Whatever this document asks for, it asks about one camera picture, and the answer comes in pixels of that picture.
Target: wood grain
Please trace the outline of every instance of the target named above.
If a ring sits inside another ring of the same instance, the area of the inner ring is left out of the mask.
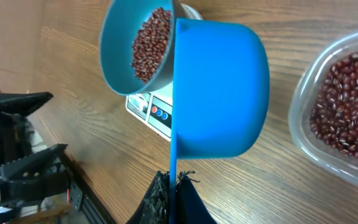
[[[207,20],[253,29],[270,65],[270,106],[262,133],[233,159],[180,161],[219,223],[358,223],[358,188],[312,164],[291,139],[293,91],[324,46],[358,30],[358,1],[186,0]],[[138,206],[169,143],[124,108],[98,64],[108,1],[48,0],[32,91],[55,98],[32,118],[46,142],[67,153],[118,223]]]

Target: blue button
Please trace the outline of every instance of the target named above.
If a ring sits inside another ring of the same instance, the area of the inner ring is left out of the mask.
[[[156,115],[157,115],[157,116],[161,116],[161,115],[162,115],[162,110],[158,110],[158,111],[156,112]]]
[[[163,113],[162,116],[161,116],[161,118],[162,118],[163,120],[168,119],[168,114],[167,114],[167,113]]]

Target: scale button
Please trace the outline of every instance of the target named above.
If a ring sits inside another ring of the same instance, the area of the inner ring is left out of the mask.
[[[157,107],[156,107],[156,106],[153,106],[153,107],[152,107],[152,113],[155,113],[155,112],[157,112]]]
[[[163,113],[162,116],[161,116],[161,118],[162,118],[163,120],[168,119],[168,114],[167,114],[167,113]]]
[[[157,116],[161,116],[162,115],[162,110],[157,110]]]

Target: blue scoop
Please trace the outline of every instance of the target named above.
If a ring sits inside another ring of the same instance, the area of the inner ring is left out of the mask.
[[[177,19],[174,59],[172,209],[177,159],[217,159],[246,152],[262,130],[269,104],[265,49],[245,26]]]

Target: scale display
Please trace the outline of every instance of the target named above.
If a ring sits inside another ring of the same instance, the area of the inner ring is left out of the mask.
[[[127,96],[126,109],[163,138],[171,141],[172,105],[150,93]]]

